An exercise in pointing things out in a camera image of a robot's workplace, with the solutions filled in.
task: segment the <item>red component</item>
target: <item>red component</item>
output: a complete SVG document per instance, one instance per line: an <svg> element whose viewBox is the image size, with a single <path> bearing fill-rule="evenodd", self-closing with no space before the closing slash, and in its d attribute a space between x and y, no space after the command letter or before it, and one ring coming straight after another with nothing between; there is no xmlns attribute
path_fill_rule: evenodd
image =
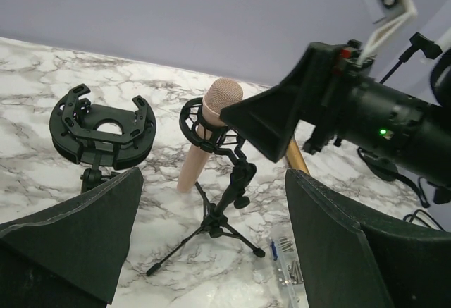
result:
<svg viewBox="0 0 451 308"><path fill-rule="evenodd" d="M349 59L351 57L351 51L349 49L342 49L340 55L344 59Z"/></svg>

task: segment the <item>tripod stand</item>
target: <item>tripod stand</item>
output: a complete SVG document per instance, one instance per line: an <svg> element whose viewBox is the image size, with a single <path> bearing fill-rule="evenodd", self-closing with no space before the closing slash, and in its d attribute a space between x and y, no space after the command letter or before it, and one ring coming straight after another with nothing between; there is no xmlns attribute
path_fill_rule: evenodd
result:
<svg viewBox="0 0 451 308"><path fill-rule="evenodd" d="M225 189L221 200L218 204L210 202L207 198L205 191L201 185L196 182L195 187L203 199L204 217L198 227L191 235L182 240L182 242L175 247L166 257L160 262L155 263L147 272L147 276L151 276L158 271L162 264L172 257L180 248L185 246L194 236L201 233L208 233L210 238L216 239L221 236L228 238L235 238L241 240L246 246L248 246L257 257L265 257L265 251L262 248L255 246L247 238L245 238L240 232L235 230L228 224L228 217L224 214L226 208L233 204L236 209L245 208L250 200L244 196L245 188L250 184L252 178L257 172L257 168L254 164L247 162L245 154L242 152L241 147L245 143L245 140L237 133L235 135L227 135L230 128L215 128L209 125L202 118L202 100L200 98L193 99L186 103L180 112L180 128L187 139L194 145L201 147L206 152L211 152L217 155L226 155L233 163L232 173L230 174L230 184ZM199 107L197 113L192 113L191 109ZM197 120L194 121L190 118L190 115L196 114ZM189 128L186 124L186 120L190 119L193 124ZM212 132L209 140L201 139L197 132L196 127L201 123L204 128ZM235 137L236 142L226 142L227 137ZM235 149L232 151L229 148L222 148L222 145L236 144Z"/></svg>
<svg viewBox="0 0 451 308"><path fill-rule="evenodd" d="M224 215L224 211L230 204L234 204L236 209L241 209L249 204L249 198L243 196L245 188L249 185L252 177L255 175L257 168L254 164L249 164L245 160L239 160L233 167L230 174L230 184L225 189L221 200L218 204L214 204L206 197L205 191L202 189L199 183L195 186L199 191L200 196L204 200L204 219L202 220L200 227L196 229L191 235L182 240L182 242L174 248L166 257L160 262L153 265L147 272L147 276L151 276L153 273L161 268L161 265L172 257L180 248L186 245L194 236L200 233L208 233L210 238L216 239L221 236L228 238L235 238L241 240L246 246L248 246L253 253L258 257L265 257L265 251L262 248L255 246L241 233L235 230L228 224L228 217ZM229 233L224 232L223 228L227 229Z"/></svg>

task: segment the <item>lavender wall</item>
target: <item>lavender wall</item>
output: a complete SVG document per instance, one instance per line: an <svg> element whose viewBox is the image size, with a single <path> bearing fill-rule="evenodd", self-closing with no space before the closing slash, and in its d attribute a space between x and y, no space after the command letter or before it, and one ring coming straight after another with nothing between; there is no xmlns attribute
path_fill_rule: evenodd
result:
<svg viewBox="0 0 451 308"><path fill-rule="evenodd" d="M444 0L382 53L379 71ZM0 0L0 37L275 85L311 41L365 40L361 0Z"/></svg>

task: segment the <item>white marble surface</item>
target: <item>white marble surface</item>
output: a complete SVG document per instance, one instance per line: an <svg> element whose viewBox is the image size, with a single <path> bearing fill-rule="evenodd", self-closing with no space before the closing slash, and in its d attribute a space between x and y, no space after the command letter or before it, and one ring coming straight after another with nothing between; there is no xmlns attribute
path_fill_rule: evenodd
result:
<svg viewBox="0 0 451 308"><path fill-rule="evenodd" d="M202 217L201 199L193 191L180 195L175 184L188 141L178 127L181 106L202 96L214 76L148 63L0 39L0 222L35 213L79 193L76 166L56 153L49 116L68 90L85 83L94 104L135 110L140 94L157 119L154 147L140 165L144 191L132 232L131 248L113 301L114 308L282 307L271 258L257 259L240 242L197 236L155 276L143 273L172 246L195 230ZM242 83L245 97L263 87ZM297 139L312 127L300 123ZM268 251L272 227L289 222L284 191L284 161L273 164L249 144L257 175L248 187L251 204L230 208L230 223ZM329 145L305 157L311 174L322 183L387 214L401 217L417 207L402 184L377 179L352 144ZM230 165L212 157L199 181L218 196L228 184Z"/></svg>

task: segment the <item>pink microphone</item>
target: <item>pink microphone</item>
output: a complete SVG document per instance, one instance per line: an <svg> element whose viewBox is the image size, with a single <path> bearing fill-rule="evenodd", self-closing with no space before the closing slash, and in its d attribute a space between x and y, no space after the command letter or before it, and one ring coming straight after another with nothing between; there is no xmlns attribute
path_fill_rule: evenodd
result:
<svg viewBox="0 0 451 308"><path fill-rule="evenodd" d="M216 127L226 124L219 119L221 109L242 101L242 88L234 80L219 78L206 92L202 99L202 115L207 123ZM211 132L199 125L197 134L203 139L209 139ZM178 177L177 190L188 193L201 174L210 153L202 151L199 147L191 145L183 163L182 171Z"/></svg>

